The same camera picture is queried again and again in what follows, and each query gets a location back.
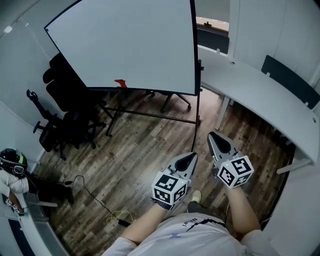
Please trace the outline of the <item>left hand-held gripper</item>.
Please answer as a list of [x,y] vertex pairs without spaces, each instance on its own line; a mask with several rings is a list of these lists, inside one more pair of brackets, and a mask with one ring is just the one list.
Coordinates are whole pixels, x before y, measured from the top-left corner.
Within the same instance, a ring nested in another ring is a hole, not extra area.
[[175,156],[168,168],[159,171],[151,185],[152,198],[173,205],[176,209],[186,198],[191,189],[191,176],[198,162],[195,152]]

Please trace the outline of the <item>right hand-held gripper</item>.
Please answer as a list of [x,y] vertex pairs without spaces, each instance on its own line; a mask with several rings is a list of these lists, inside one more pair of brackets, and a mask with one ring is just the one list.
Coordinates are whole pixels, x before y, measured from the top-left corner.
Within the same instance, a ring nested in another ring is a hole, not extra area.
[[[221,160],[220,155],[232,155],[237,151],[233,140],[219,132],[211,131],[207,136],[207,143],[216,161]],[[254,168],[247,155],[233,156],[232,159],[219,163],[212,170],[214,181],[223,183],[229,189],[245,184],[253,173]]]

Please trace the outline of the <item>person's left hand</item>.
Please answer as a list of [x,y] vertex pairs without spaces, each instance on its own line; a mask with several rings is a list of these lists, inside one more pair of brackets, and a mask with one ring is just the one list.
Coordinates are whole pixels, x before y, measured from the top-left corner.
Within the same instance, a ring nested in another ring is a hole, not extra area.
[[154,204],[159,205],[160,207],[162,207],[165,210],[169,211],[174,207],[174,205],[167,204],[166,202],[162,202],[156,198],[151,197],[150,199]]

